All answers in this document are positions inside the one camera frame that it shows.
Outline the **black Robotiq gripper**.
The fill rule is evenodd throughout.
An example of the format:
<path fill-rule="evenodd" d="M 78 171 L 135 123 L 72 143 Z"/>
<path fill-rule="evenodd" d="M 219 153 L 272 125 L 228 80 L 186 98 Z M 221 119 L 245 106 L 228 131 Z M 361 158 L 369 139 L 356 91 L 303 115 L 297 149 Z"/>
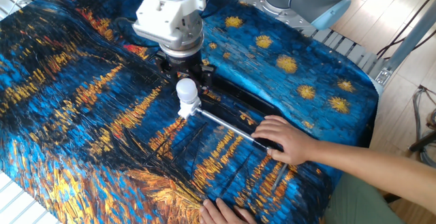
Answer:
<path fill-rule="evenodd" d="M 201 52 L 196 52 L 187 57 L 175 57 L 169 54 L 165 54 L 164 57 L 157 55 L 156 66 L 162 74 L 171 80 L 177 79 L 178 72 L 188 76 L 201 76 L 200 85 L 203 90 L 207 90 L 213 85 L 216 67 L 203 64 L 201 57 Z"/>

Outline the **person's right hand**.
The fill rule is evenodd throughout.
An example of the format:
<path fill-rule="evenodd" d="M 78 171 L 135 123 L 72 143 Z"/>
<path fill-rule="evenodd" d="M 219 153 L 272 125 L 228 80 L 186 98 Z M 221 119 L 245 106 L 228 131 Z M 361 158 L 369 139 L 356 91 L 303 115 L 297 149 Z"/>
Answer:
<path fill-rule="evenodd" d="M 274 160 L 299 165 L 310 160 L 310 152 L 317 140 L 293 127 L 280 116 L 266 116 L 251 134 L 255 139 L 267 139 L 280 144 L 282 151 L 269 148 L 267 153 Z"/>

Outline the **person's left hand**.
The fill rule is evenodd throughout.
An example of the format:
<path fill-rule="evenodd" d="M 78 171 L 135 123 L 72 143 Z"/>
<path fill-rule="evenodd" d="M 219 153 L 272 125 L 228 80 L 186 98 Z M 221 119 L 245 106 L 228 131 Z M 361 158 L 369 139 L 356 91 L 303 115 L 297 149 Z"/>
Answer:
<path fill-rule="evenodd" d="M 248 210 L 234 206 L 230 208 L 222 199 L 206 199 L 200 207 L 201 224 L 256 224 Z"/>

